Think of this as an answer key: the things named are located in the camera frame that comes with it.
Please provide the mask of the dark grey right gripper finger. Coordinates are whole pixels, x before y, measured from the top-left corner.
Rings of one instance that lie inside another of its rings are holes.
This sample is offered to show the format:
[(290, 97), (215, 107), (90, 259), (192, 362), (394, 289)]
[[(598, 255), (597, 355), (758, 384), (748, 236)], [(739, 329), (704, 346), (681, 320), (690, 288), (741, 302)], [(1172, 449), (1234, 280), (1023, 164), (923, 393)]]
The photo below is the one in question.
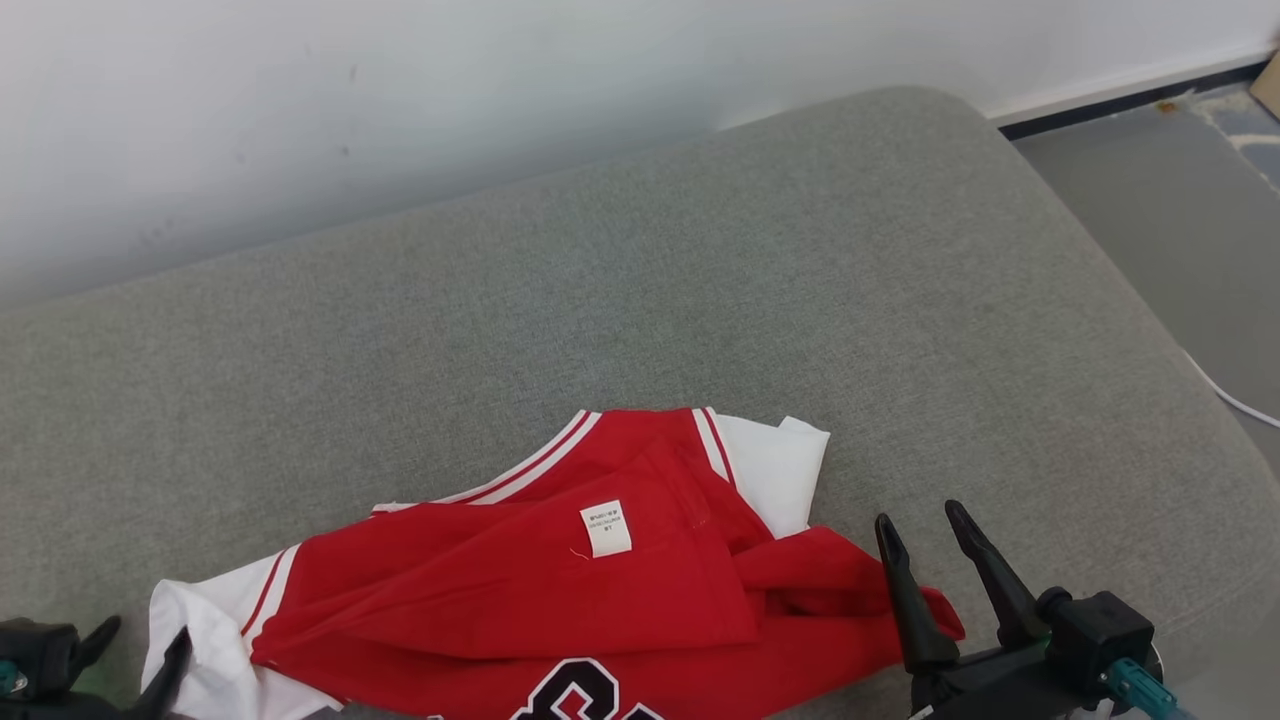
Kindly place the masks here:
[(1036, 598), (965, 506), (954, 498), (945, 512), (963, 553), (974, 564), (997, 618), (997, 641), (1004, 650), (1020, 650), (1050, 637), (1037, 614)]
[(924, 676), (955, 665), (959, 647), (934, 620), (913, 575), (910, 553), (886, 512), (876, 518), (876, 539), (906, 673)]

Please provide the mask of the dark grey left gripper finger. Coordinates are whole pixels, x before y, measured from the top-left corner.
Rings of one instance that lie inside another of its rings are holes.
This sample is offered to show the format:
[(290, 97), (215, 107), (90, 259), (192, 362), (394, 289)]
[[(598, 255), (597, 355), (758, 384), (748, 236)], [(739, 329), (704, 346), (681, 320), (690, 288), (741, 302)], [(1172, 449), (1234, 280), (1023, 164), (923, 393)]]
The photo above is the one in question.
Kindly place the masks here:
[(163, 655), (163, 665), (138, 700), (120, 711), (120, 720), (166, 720), (180, 691), (192, 655), (189, 630), (183, 626)]
[(122, 616), (111, 615), (99, 624), (90, 634), (76, 637), (76, 644), (68, 656), (68, 674), (81, 675), (95, 665), (106, 652), (116, 633), (122, 629)]

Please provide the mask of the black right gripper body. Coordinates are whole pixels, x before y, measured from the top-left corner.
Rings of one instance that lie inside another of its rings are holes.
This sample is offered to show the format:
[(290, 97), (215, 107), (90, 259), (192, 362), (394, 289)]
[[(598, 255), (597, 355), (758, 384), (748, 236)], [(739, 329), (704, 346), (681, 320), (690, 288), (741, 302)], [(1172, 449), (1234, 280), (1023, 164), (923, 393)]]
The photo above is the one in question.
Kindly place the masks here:
[(914, 676), (908, 720), (1069, 720), (1111, 700), (1105, 685), (1091, 693), (1071, 688), (1047, 662), (1048, 647), (997, 647)]

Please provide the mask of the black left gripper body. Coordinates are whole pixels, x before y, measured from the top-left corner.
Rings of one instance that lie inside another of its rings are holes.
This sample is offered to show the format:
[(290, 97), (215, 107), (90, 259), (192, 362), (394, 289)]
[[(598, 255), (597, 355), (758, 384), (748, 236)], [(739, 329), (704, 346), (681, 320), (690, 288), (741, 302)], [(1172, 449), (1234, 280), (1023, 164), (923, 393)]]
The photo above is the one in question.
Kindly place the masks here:
[(122, 720), (122, 711), (102, 698), (0, 700), (0, 720)]

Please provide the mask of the red jersey with black number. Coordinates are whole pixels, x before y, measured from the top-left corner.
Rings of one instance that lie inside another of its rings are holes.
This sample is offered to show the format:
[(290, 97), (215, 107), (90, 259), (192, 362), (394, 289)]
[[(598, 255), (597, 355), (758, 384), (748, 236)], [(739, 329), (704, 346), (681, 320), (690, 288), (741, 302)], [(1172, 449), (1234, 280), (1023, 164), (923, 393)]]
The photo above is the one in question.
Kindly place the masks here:
[(710, 407), (581, 411), (488, 483), (164, 580), (174, 712), (763, 720), (902, 661), (881, 561), (812, 524), (828, 434)]

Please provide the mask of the grey fabric sofa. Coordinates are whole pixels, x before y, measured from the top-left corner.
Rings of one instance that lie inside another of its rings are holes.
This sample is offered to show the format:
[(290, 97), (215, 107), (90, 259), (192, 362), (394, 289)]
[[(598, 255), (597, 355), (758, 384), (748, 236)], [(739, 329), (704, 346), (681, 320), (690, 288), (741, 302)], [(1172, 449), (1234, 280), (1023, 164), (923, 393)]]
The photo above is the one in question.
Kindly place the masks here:
[(964, 502), (1036, 592), (1112, 591), (1175, 683), (1280, 609), (1280, 482), (1021, 154), (883, 88), (0, 314), (0, 620), (125, 619), (375, 503), (498, 477), (579, 410), (831, 433), (813, 516), (887, 512), (970, 632)]

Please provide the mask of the tan cardboard board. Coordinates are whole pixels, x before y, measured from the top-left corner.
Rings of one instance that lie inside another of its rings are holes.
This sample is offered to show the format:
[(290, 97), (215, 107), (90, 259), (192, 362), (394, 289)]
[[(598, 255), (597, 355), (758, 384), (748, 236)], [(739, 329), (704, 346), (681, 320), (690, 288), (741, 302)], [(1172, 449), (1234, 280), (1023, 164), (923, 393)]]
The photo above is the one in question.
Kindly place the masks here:
[(1251, 85), (1249, 95), (1280, 120), (1280, 47)]

